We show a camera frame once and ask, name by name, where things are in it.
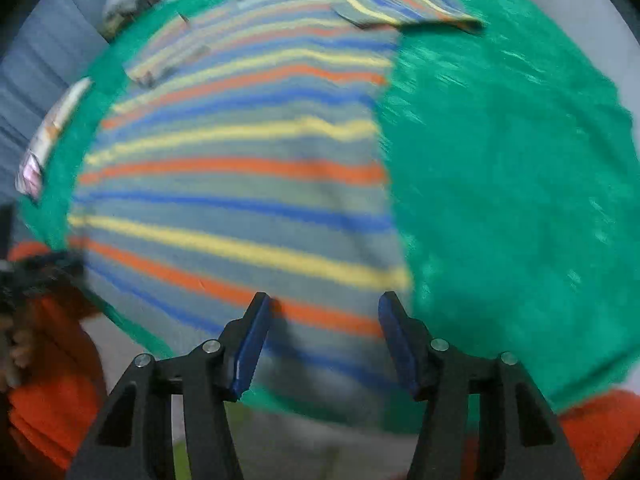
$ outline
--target yellow stripe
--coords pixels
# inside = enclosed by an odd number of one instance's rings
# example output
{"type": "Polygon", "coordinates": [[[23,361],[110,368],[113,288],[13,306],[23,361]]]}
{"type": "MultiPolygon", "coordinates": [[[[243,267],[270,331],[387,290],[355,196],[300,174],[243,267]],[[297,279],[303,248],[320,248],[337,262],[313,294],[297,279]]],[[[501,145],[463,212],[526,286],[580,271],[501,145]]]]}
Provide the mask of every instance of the yellow stripe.
{"type": "Polygon", "coordinates": [[[259,124],[235,124],[219,128],[201,128],[185,132],[147,137],[146,139],[117,142],[110,148],[84,158],[86,164],[96,166],[115,160],[119,156],[152,150],[175,148],[185,144],[198,144],[209,140],[227,139],[271,139],[297,137],[308,134],[324,134],[332,139],[348,142],[370,137],[378,132],[373,120],[354,120],[347,123],[331,124],[313,116],[304,116],[295,121],[273,121],[259,124]]]}
{"type": "MultiPolygon", "coordinates": [[[[218,15],[222,15],[226,13],[226,8],[223,8],[222,10],[217,10],[215,13],[211,13],[211,16],[208,16],[207,19],[208,20],[212,20],[213,18],[215,18],[218,15]]],[[[193,25],[197,22],[201,22],[202,21],[202,16],[197,16],[196,18],[191,18],[189,20],[190,24],[189,27],[193,27],[193,25]]],[[[159,41],[161,41],[162,39],[164,39],[165,36],[167,36],[169,33],[171,33],[174,29],[178,29],[180,28],[181,25],[184,25],[185,21],[181,16],[176,16],[174,19],[172,19],[170,22],[165,23],[162,28],[160,30],[158,30],[152,37],[151,39],[147,42],[147,44],[145,45],[144,49],[142,50],[142,53],[140,54],[140,57],[143,56],[148,56],[148,51],[152,51],[154,49],[154,47],[158,47],[158,43],[159,41]]],[[[155,56],[156,54],[158,54],[159,52],[162,52],[162,49],[165,47],[159,47],[159,50],[157,50],[153,56],[155,56]]],[[[129,70],[127,70],[127,75],[132,77],[134,76],[134,70],[138,67],[138,65],[133,66],[132,68],[130,68],[129,70]]]]}
{"type": "Polygon", "coordinates": [[[435,9],[438,12],[442,12],[443,14],[446,14],[447,16],[455,16],[458,19],[460,19],[460,18],[470,18],[472,20],[476,20],[473,16],[469,16],[468,14],[465,14],[464,12],[450,12],[450,10],[443,9],[442,7],[439,7],[436,4],[434,4],[431,0],[420,0],[420,1],[424,2],[425,4],[427,4],[432,9],[435,9]]]}
{"type": "Polygon", "coordinates": [[[225,238],[198,231],[162,227],[105,216],[69,216],[74,227],[91,226],[121,235],[178,247],[187,251],[213,254],[253,266],[268,267],[292,274],[321,278],[358,288],[395,290],[408,288],[410,277],[404,266],[388,270],[330,260],[323,256],[281,247],[225,238]]]}
{"type": "Polygon", "coordinates": [[[354,9],[363,14],[366,14],[367,16],[371,16],[372,18],[376,18],[377,20],[382,20],[383,23],[391,23],[391,25],[401,24],[400,21],[392,18],[391,16],[387,16],[382,12],[376,12],[375,10],[367,9],[367,7],[363,6],[358,0],[347,0],[347,3],[350,4],[354,9]]]}
{"type": "MultiPolygon", "coordinates": [[[[257,25],[256,27],[246,28],[244,30],[240,30],[235,34],[229,34],[225,36],[222,40],[218,38],[210,38],[210,41],[202,41],[200,47],[212,46],[215,49],[219,49],[223,45],[230,43],[231,41],[235,41],[241,38],[251,37],[255,34],[260,34],[262,32],[269,32],[272,30],[284,30],[286,28],[297,28],[297,27],[306,27],[308,25],[321,25],[322,27],[353,27],[349,22],[340,18],[338,20],[321,20],[319,18],[300,18],[299,20],[292,20],[290,22],[277,22],[277,23],[267,23],[266,25],[257,25]]],[[[143,70],[152,70],[154,67],[150,66],[146,61],[144,64],[137,65],[132,70],[128,71],[129,77],[138,77],[143,74],[143,70]]],[[[154,65],[162,64],[163,61],[160,60],[158,63],[154,63],[154,65]]]]}
{"type": "Polygon", "coordinates": [[[239,70],[258,68],[259,66],[263,65],[273,66],[278,62],[284,60],[293,60],[296,58],[314,59],[332,65],[346,64],[356,66],[370,66],[376,68],[388,68],[389,66],[391,66],[390,60],[386,59],[385,57],[375,57],[371,54],[367,56],[352,56],[350,54],[336,54],[335,52],[326,54],[324,52],[318,52],[316,50],[311,50],[308,48],[290,48],[288,50],[281,50],[279,52],[271,52],[269,54],[265,54],[264,56],[248,57],[236,61],[231,61],[229,63],[215,66],[213,68],[201,70],[200,72],[196,72],[195,74],[171,79],[171,81],[167,81],[166,83],[157,86],[154,90],[142,94],[139,97],[134,97],[133,99],[130,99],[129,101],[126,101],[124,103],[113,105],[112,110],[119,114],[126,113],[140,105],[152,101],[158,96],[167,94],[173,90],[192,86],[197,83],[213,79],[215,77],[229,75],[239,70]]]}
{"type": "Polygon", "coordinates": [[[201,28],[200,30],[194,30],[191,34],[185,36],[184,38],[181,38],[176,43],[171,44],[163,48],[162,50],[159,50],[158,52],[153,54],[153,56],[149,57],[148,59],[145,59],[138,65],[132,67],[130,70],[127,71],[127,75],[132,77],[139,76],[140,74],[143,74],[146,72],[146,70],[148,70],[147,67],[150,64],[153,64],[153,63],[159,62],[160,60],[165,60],[171,57],[176,51],[185,49],[190,43],[193,43],[194,41],[211,36],[212,34],[219,34],[220,32],[228,28],[237,27],[238,25],[241,25],[241,23],[252,20],[258,16],[261,16],[262,14],[269,14],[272,12],[276,12],[280,8],[288,9],[291,7],[297,7],[305,4],[330,4],[332,2],[337,2],[337,1],[340,1],[340,0],[293,0],[290,2],[282,2],[282,3],[272,4],[269,6],[259,7],[258,9],[246,12],[241,16],[231,17],[228,20],[224,21],[223,23],[214,23],[213,25],[209,25],[209,27],[204,27],[204,28],[201,28]]]}

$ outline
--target metal screw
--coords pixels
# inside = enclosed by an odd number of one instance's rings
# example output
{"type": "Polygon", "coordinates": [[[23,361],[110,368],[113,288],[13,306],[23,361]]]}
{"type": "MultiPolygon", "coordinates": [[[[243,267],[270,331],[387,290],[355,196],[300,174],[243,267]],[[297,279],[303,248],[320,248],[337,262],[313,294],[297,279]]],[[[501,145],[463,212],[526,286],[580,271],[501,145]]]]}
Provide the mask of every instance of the metal screw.
{"type": "Polygon", "coordinates": [[[151,356],[149,354],[140,354],[133,359],[133,364],[138,368],[144,368],[151,362],[151,356]]]}
{"type": "Polygon", "coordinates": [[[444,341],[444,339],[432,339],[431,348],[437,350],[438,352],[446,352],[447,350],[449,350],[449,343],[444,341]]]}
{"type": "Polygon", "coordinates": [[[207,354],[215,354],[221,348],[222,348],[222,345],[220,344],[220,341],[218,341],[217,339],[209,339],[208,341],[205,341],[202,344],[202,349],[207,354]]]}
{"type": "Polygon", "coordinates": [[[513,366],[518,363],[518,358],[511,352],[502,352],[502,354],[500,354],[500,359],[502,359],[504,364],[509,366],[513,366]]]}

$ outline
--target striped towel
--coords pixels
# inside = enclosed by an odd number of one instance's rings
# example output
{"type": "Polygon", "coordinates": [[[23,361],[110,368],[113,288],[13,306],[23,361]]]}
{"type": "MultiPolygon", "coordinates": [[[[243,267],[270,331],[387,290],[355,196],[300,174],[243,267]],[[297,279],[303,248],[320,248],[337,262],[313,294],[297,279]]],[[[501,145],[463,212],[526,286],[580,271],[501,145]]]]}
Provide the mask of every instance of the striped towel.
{"type": "Polygon", "coordinates": [[[279,301],[245,400],[380,426],[398,392],[377,320],[411,279],[378,160],[399,26],[457,0],[231,0],[177,16],[85,157],[68,221],[92,290],[184,354],[256,290],[279,301]]]}

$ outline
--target orange clothing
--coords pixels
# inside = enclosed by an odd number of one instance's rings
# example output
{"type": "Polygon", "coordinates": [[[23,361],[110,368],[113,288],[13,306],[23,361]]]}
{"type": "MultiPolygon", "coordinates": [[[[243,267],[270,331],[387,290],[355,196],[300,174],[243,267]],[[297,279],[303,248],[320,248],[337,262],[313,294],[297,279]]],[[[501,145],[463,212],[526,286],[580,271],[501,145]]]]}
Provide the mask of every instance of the orange clothing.
{"type": "Polygon", "coordinates": [[[612,390],[563,413],[560,421],[584,480],[606,480],[640,434],[640,397],[612,390]]]}
{"type": "MultiPolygon", "coordinates": [[[[10,258],[46,250],[22,244],[10,258]]],[[[79,323],[94,309],[81,292],[63,285],[30,307],[36,353],[28,380],[8,394],[10,432],[29,462],[45,468],[48,478],[62,478],[106,398],[100,356],[79,323]]]]}

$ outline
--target green tablecloth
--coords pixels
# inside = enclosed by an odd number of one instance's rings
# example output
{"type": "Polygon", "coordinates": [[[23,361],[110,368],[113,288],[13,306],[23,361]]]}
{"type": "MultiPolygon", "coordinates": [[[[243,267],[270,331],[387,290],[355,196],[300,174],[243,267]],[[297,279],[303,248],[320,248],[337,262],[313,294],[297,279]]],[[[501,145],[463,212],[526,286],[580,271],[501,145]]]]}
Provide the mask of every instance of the green tablecloth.
{"type": "MultiPolygon", "coordinates": [[[[34,234],[65,244],[84,152],[127,80],[122,64],[168,19],[223,0],[179,0],[126,30],[47,167],[34,234]]],[[[640,201],[631,118],[614,85],[528,0],[461,0],[486,23],[408,32],[378,107],[414,311],[464,351],[509,349],[556,408],[619,380],[640,354],[640,201]]],[[[164,342],[113,319],[157,354],[164,342]]],[[[413,430],[399,395],[385,427],[413,430]]],[[[248,401],[305,411],[268,394],[248,401]]],[[[317,413],[308,415],[322,416],[317,413]]]]}

